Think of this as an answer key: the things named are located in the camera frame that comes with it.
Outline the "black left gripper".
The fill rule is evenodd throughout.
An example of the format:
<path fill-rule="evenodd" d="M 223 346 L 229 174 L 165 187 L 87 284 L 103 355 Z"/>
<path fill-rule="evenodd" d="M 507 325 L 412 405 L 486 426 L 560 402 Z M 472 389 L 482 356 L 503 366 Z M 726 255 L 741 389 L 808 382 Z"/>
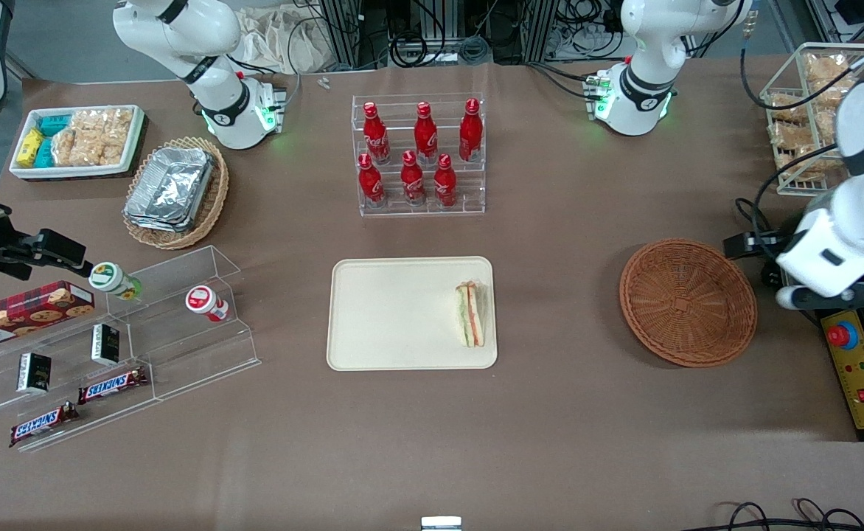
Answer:
<path fill-rule="evenodd" d="M 755 232 L 739 233 L 724 239 L 725 256 L 732 261 L 760 258 L 760 282 L 766 288 L 776 291 L 790 285 L 789 277 L 775 260 L 777 249 L 763 249 L 760 244 L 774 246 L 778 239 L 776 232 L 763 232 L 760 235 Z"/>

